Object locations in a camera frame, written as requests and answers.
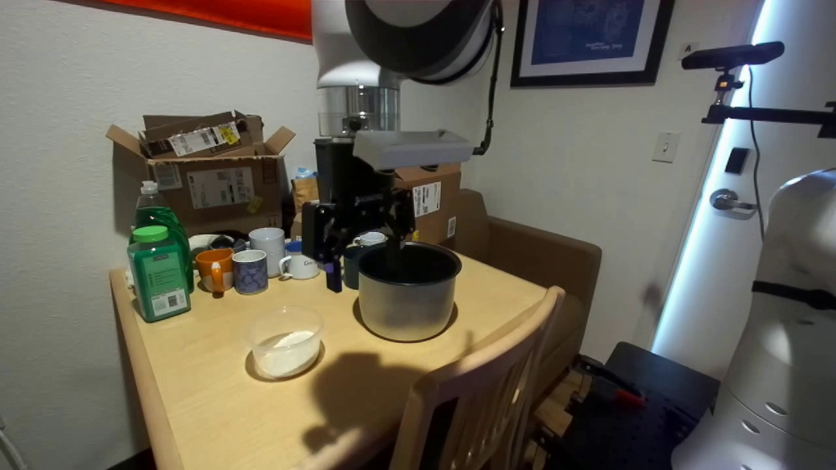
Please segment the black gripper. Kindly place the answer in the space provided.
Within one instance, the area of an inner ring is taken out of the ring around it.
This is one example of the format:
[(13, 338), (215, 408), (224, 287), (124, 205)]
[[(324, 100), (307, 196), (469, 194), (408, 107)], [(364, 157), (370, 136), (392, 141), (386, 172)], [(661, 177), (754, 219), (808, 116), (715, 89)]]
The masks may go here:
[(416, 231), (412, 196), (388, 171), (354, 157), (350, 141), (317, 138), (313, 146), (318, 198), (300, 210), (305, 256), (337, 261), (369, 231), (386, 231), (395, 240)]

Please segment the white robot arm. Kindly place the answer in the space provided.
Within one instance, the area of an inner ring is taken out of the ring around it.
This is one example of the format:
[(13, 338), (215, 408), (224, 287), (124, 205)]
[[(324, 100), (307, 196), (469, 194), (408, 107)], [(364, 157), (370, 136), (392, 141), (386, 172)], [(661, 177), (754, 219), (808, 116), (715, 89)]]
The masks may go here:
[(412, 196), (396, 188), (396, 171), (489, 153), (494, 113), (478, 143), (452, 130), (401, 130), (400, 85), (455, 85), (485, 59), (498, 69), (503, 19), (502, 0), (313, 0), (310, 23), (318, 198), (300, 210), (302, 254), (337, 265), (361, 232), (412, 232)]

